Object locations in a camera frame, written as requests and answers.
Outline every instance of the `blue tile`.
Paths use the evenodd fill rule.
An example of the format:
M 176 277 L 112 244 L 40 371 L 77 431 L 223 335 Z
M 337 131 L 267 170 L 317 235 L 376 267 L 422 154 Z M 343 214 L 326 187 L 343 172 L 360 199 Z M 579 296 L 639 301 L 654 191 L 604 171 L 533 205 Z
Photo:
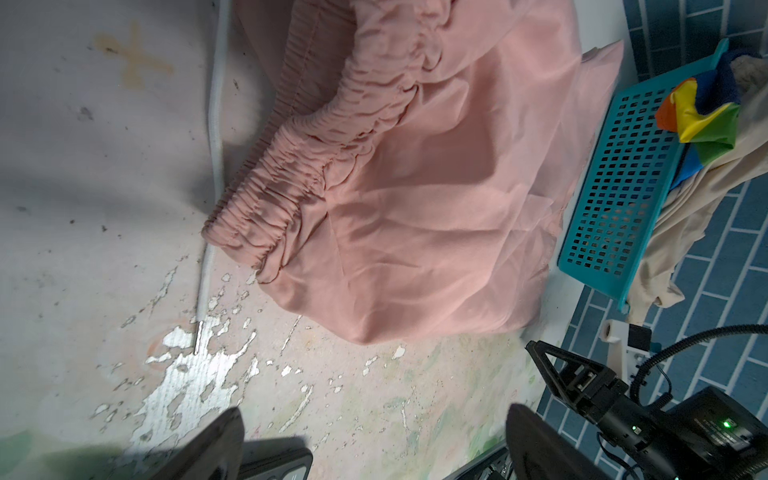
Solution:
M 581 427 L 583 427 L 585 423 L 586 420 L 584 420 L 584 417 L 569 410 L 568 417 L 565 419 L 565 425 L 563 425 L 563 432 L 578 439 L 578 436 L 581 434 Z
M 696 305 L 693 315 L 690 317 L 685 335 L 691 336 L 704 330 L 713 329 L 720 321 L 720 315 L 725 309 L 726 300 L 702 295 Z
M 728 385 L 733 369 L 744 351 L 748 335 L 724 336 L 715 342 L 701 375 L 723 385 Z
M 712 55 L 720 41 L 723 11 L 688 17 L 685 20 L 685 62 L 691 63 Z
M 652 51 L 650 60 L 654 63 L 654 74 L 667 73 L 680 66 L 680 47 Z
M 739 211 L 733 219 L 734 228 L 759 230 L 768 214 L 768 175 L 752 179 L 744 194 Z
M 624 0 L 624 14 L 627 16 L 627 27 L 630 29 L 643 26 L 640 17 L 640 5 L 637 0 Z
M 739 293 L 733 301 L 724 325 L 757 323 L 763 308 L 768 302 L 768 274 L 749 270 Z
M 754 359 L 768 362 L 768 335 L 758 335 L 750 356 Z
M 680 12 L 678 8 L 678 2 L 671 2 L 670 0 L 645 0 L 651 50 L 680 44 Z
M 579 452 L 589 458 L 590 462 L 594 462 L 597 458 L 600 446 L 596 437 L 598 428 L 592 424 L 587 425 L 587 429 L 584 431 L 584 436 L 581 438 L 581 445 L 579 445 Z
M 595 362 L 606 363 L 608 360 L 608 344 L 602 340 L 598 340 L 594 344 L 594 352 L 591 357 Z
M 591 304 L 597 305 L 597 306 L 608 306 L 608 302 L 610 300 L 611 299 L 608 298 L 606 295 L 595 290 L 594 293 L 592 294 Z
M 768 289 L 765 288 L 765 285 L 764 273 L 747 272 L 724 325 L 757 323 L 763 312 L 763 307 L 768 302 Z M 747 340 L 749 340 L 748 335 L 727 336 L 717 339 L 702 375 L 726 385 L 730 381 L 733 369 L 739 362 Z
M 768 2 L 765 0 L 731 0 L 728 12 L 728 34 L 756 30 L 765 26 Z
M 623 320 L 627 318 L 627 314 L 622 313 L 619 310 L 619 302 L 612 302 L 611 308 L 608 309 L 608 315 L 605 318 L 611 320 Z
M 763 241 L 760 242 L 760 246 L 757 247 L 755 257 L 752 259 L 754 266 L 761 266 L 762 268 L 768 268 L 768 235 L 763 237 Z
M 768 368 L 751 362 L 744 364 L 731 397 L 757 414 L 768 393 Z
M 690 302 L 696 294 L 699 282 L 708 264 L 708 262 L 690 258 L 683 261 L 675 283 L 683 291 L 685 299 L 662 311 L 659 322 L 654 330 L 654 342 L 659 342 L 665 347 L 675 343 Z
M 694 243 L 690 250 L 688 250 L 688 253 L 702 257 L 712 257 L 714 255 L 717 242 L 720 241 L 720 235 L 725 224 L 728 222 L 728 217 L 730 217 L 735 203 L 736 199 L 733 197 L 723 198 L 723 201 L 720 202 L 720 205 L 712 215 L 710 224 L 707 225 L 707 229 L 704 231 L 704 238 Z
M 723 0 L 687 0 L 685 2 L 686 13 L 696 13 L 721 6 L 723 6 Z
M 600 467 L 600 470 L 605 472 L 608 477 L 613 478 L 618 473 L 618 470 L 612 467 L 613 464 L 614 463 L 611 460 L 605 460 L 603 457 L 598 463 L 598 467 Z
M 552 404 L 549 406 L 549 413 L 547 413 L 544 420 L 550 427 L 557 431 L 560 428 L 560 423 L 563 421 L 563 416 L 565 415 L 566 410 L 568 410 L 568 408 L 566 408 L 565 405 L 556 400 L 552 400 Z
M 634 55 L 634 66 L 637 67 L 637 73 L 648 73 L 648 54 L 645 50 L 645 38 L 642 30 L 629 32 L 629 39 L 632 42 L 632 54 Z
M 598 334 L 598 329 L 600 328 L 602 321 L 602 310 L 598 310 L 592 307 L 587 308 L 587 314 L 584 315 L 584 320 L 581 322 L 581 328 L 579 329 L 578 335 L 576 336 L 574 348 L 571 349 L 574 353 L 578 353 L 582 356 L 589 356 L 589 350 L 592 347 L 592 341 Z
M 704 382 L 703 380 L 699 380 L 696 383 L 696 388 L 694 388 L 693 392 L 691 392 L 690 394 L 693 396 L 694 394 L 704 390 L 707 387 L 712 387 L 713 389 L 718 389 L 716 386 L 710 385 L 709 383 Z
M 751 233 L 728 232 L 720 256 L 707 279 L 707 292 L 729 296 L 736 285 L 741 268 L 750 254 L 755 235 Z
M 760 40 L 762 40 L 763 34 L 758 32 L 747 33 L 744 35 L 734 35 L 730 37 L 730 48 L 751 48 L 752 50 L 760 50 Z
M 563 338 L 563 343 L 561 344 L 561 348 L 569 349 L 571 348 L 571 341 L 573 341 L 574 333 L 576 332 L 575 326 L 568 326 L 568 329 L 565 330 L 565 338 Z
M 576 310 L 574 310 L 574 315 L 571 317 L 571 325 L 578 325 L 578 320 L 581 318 L 581 312 L 584 310 L 584 306 L 587 305 L 587 299 L 589 298 L 589 293 L 591 291 L 592 289 L 588 286 L 585 286 L 581 291 L 581 296 L 576 304 Z
M 706 346 L 695 345 L 672 357 L 672 363 L 667 374 L 672 380 L 672 395 L 675 399 L 683 400 L 705 350 L 707 350 Z M 667 386 L 663 385 L 661 392 L 666 392 L 666 388 Z

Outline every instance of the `blue tiled wall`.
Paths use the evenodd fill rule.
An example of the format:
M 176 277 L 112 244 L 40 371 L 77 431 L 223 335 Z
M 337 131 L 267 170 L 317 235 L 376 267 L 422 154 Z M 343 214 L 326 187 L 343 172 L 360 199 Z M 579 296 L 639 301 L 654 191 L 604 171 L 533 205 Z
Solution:
M 624 0 L 641 81 L 711 55 L 717 42 L 768 53 L 766 0 Z
M 727 194 L 712 217 L 706 236 L 677 266 L 674 281 L 685 300 L 669 309 L 651 307 L 646 326 L 654 341 L 669 346 L 685 336 L 716 326 L 765 323 L 768 316 L 768 175 L 747 181 Z M 623 319 L 615 302 L 584 288 L 563 347 L 605 362 L 607 344 L 598 339 L 604 319 Z M 664 363 L 673 383 L 673 403 L 706 386 L 732 396 L 763 421 L 768 420 L 768 338 L 732 336 L 691 348 Z M 644 403 L 666 391 L 654 371 L 641 391 Z M 568 411 L 549 392 L 539 415 L 586 456 L 619 479 L 622 469 L 606 458 L 595 427 Z M 614 453 L 623 452 L 610 449 Z

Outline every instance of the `beige cloth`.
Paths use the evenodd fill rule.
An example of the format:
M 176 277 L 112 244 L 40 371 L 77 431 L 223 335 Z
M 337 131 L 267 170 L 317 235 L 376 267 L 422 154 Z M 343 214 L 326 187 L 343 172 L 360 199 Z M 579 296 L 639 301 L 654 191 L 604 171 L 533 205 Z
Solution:
M 672 190 L 637 269 L 627 321 L 642 325 L 652 304 L 668 308 L 685 296 L 672 281 L 675 266 L 704 237 L 728 190 L 768 172 L 768 85 L 742 101 L 736 147 Z

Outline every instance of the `white cable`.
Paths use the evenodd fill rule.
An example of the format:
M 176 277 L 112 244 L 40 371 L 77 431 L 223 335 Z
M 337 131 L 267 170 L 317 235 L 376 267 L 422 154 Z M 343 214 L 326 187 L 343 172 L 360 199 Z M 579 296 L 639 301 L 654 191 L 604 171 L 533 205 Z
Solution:
M 216 27 L 216 44 L 214 46 L 214 68 L 210 76 L 210 97 L 208 99 L 208 143 L 210 145 L 210 162 L 214 169 L 214 196 L 216 201 L 224 192 L 224 161 L 221 143 L 221 127 L 219 113 L 221 111 L 221 93 L 224 86 L 224 75 L 227 70 L 227 47 L 230 31 L 230 12 L 232 0 L 219 0 L 219 20 Z M 210 275 L 214 269 L 215 248 L 206 243 L 203 253 L 203 264 L 200 270 L 200 288 L 197 290 L 197 335 L 194 342 L 194 353 L 200 351 L 200 333 L 208 312 L 208 290 Z

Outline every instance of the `black cable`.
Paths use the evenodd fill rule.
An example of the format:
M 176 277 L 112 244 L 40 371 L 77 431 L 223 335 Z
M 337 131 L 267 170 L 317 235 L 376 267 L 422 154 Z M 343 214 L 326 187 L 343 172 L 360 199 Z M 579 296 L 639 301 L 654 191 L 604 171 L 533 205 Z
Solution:
M 643 386 L 645 377 L 648 376 L 650 369 L 654 368 L 664 360 L 677 355 L 691 346 L 697 345 L 701 342 L 706 342 L 709 339 L 728 336 L 728 335 L 740 335 L 744 333 L 759 333 L 768 334 L 768 325 L 733 325 L 733 326 L 721 326 L 720 328 L 706 330 L 696 335 L 689 336 L 680 342 L 675 343 L 672 346 L 668 346 L 666 349 L 661 350 L 656 355 L 646 360 L 643 365 L 637 370 L 637 375 L 632 381 L 632 385 L 629 388 L 629 396 L 633 402 L 640 405 L 640 388 Z
M 626 469 L 625 469 L 625 470 L 624 470 L 624 473 L 623 473 L 623 474 L 621 474 L 621 480 L 627 480 L 627 478 L 629 478 L 629 475 L 631 475 L 631 473 L 630 473 L 630 472 L 634 472 L 634 470 L 635 470 L 637 467 L 639 467 L 639 465 L 636 463 L 636 464 L 632 465 L 632 466 L 629 468 L 629 470 L 626 470 Z
M 672 380 L 670 380 L 670 377 L 667 375 L 667 373 L 659 366 L 656 365 L 656 368 L 659 369 L 659 372 L 661 372 L 661 375 L 664 376 L 665 379 L 667 379 L 667 391 L 665 393 L 662 393 L 659 398 L 656 399 L 655 402 L 651 403 L 648 408 L 651 410 L 661 410 L 666 404 L 672 401 Z
M 603 450 L 603 453 L 608 458 L 610 458 L 611 460 L 613 460 L 614 462 L 619 464 L 627 472 L 630 472 L 630 475 L 632 475 L 632 478 L 634 478 L 634 480 L 640 480 L 640 477 L 638 477 L 637 473 L 634 472 L 634 467 L 630 467 L 629 464 L 626 463 L 623 458 L 619 457 L 618 455 L 614 455 L 613 453 L 610 453 L 605 448 L 605 445 L 603 445 L 603 433 L 602 432 L 598 432 L 598 443 L 600 444 L 600 448 Z

